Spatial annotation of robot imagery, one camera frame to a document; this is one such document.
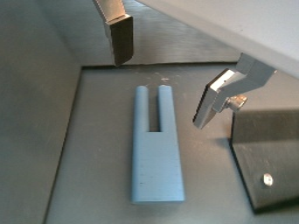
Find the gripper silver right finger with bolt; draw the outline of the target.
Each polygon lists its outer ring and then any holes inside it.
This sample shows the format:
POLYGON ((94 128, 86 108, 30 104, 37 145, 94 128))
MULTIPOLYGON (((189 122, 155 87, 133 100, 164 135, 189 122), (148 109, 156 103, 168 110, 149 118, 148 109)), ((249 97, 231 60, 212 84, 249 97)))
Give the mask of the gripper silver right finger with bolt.
POLYGON ((248 99, 244 93, 261 88, 275 72, 269 65, 241 53, 236 70, 225 69, 205 86, 193 125, 201 129, 224 109, 239 111, 248 99))

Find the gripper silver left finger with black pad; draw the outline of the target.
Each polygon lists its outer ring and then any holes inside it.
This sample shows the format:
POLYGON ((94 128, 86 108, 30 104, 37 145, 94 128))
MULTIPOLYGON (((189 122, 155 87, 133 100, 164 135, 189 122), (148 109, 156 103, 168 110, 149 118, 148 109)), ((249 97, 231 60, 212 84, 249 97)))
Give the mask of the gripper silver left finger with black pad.
POLYGON ((121 0, 92 0, 102 18, 114 66, 133 56, 133 18, 126 14, 121 0))

